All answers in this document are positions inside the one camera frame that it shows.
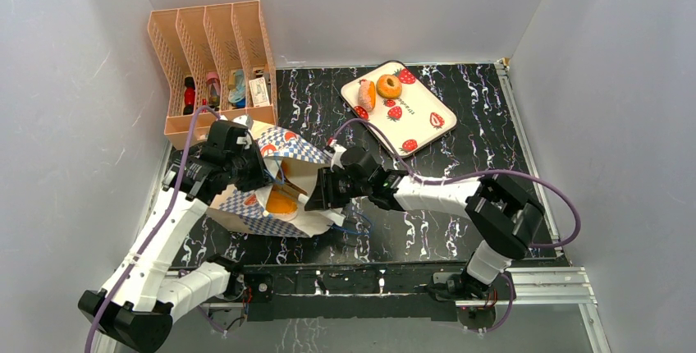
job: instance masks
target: donut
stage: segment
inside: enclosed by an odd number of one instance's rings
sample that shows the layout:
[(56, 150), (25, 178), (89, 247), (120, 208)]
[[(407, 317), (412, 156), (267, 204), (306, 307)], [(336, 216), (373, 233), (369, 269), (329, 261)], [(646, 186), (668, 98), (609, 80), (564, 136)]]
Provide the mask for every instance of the donut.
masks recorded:
[(358, 105), (365, 108), (365, 111), (372, 112), (377, 103), (377, 94), (374, 90), (374, 82), (371, 80), (361, 80), (358, 90)]
[(380, 76), (377, 80), (377, 93), (385, 99), (396, 99), (401, 96), (401, 81), (396, 76)]

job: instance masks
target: strawberry tray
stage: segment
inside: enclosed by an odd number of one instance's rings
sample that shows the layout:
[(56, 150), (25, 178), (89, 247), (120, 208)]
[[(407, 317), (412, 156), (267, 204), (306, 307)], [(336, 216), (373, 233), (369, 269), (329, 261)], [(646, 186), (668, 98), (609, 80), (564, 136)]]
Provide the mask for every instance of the strawberry tray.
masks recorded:
[[(377, 79), (384, 74), (399, 78), (401, 96), (398, 99), (385, 99), (378, 94), (374, 110), (367, 112), (358, 105), (359, 83), (361, 80), (371, 80), (377, 84)], [(355, 115), (367, 118), (383, 131), (401, 157), (414, 154), (456, 126), (455, 114), (401, 62), (383, 63), (364, 76), (355, 78), (343, 85), (341, 97), (353, 108)], [(384, 139), (372, 129), (370, 131), (387, 148)]]

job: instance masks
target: label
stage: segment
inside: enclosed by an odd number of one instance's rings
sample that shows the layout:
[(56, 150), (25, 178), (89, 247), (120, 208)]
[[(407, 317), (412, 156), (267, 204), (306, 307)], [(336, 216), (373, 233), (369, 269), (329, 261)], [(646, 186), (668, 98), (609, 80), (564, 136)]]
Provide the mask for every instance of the label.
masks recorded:
[(251, 93), (251, 99), (254, 100), (255, 107), (271, 105), (270, 101), (268, 101), (266, 80), (263, 77), (249, 81), (249, 92)]

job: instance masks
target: table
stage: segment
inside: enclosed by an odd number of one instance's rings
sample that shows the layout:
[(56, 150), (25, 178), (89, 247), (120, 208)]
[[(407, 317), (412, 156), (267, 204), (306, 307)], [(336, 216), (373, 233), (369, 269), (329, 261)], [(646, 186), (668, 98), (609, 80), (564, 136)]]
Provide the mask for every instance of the table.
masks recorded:
[[(458, 118), (453, 131), (407, 159), (417, 172), (432, 177), (456, 177), (490, 168), (529, 171), (494, 64), (408, 68)], [(370, 67), (279, 70), (278, 125), (323, 147), (341, 123), (355, 117), (341, 99), (341, 87), (370, 70)], [(337, 139), (344, 146), (361, 145), (383, 165), (393, 167), (386, 150), (362, 126), (347, 128)], [(520, 184), (533, 193), (529, 182)], [(359, 201), (357, 208), (374, 224), (370, 236), (335, 230), (312, 238), (252, 236), (229, 232), (203, 217), (191, 229), (172, 267), (197, 267), (216, 253), (240, 264), (461, 261), (468, 260), (481, 241), (465, 218), (425, 211), (385, 212), (366, 199)], [(551, 242), (546, 228), (539, 230), (537, 242)], [(553, 250), (531, 250), (529, 257), (556, 258), (556, 254)]]

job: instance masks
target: orange plastic organizer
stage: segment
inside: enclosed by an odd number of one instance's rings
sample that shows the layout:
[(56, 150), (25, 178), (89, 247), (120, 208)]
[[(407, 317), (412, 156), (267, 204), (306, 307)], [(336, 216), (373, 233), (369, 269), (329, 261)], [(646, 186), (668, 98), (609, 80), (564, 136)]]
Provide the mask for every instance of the orange plastic organizer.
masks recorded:
[[(248, 114), (256, 121), (277, 124), (276, 65), (263, 21), (261, 2), (233, 2), (214, 6), (152, 11), (148, 34), (169, 83), (170, 98), (164, 135), (176, 149), (186, 141), (192, 115), (184, 115), (184, 78), (191, 76), (196, 86), (194, 108), (207, 92), (206, 75), (220, 77), (220, 113), (228, 119)], [(234, 108), (228, 101), (227, 84), (234, 71), (244, 72), (247, 84), (246, 108)], [(270, 75), (271, 105), (255, 107), (249, 95), (249, 80), (263, 69)], [(196, 122), (194, 143), (208, 133), (214, 117), (201, 114)]]

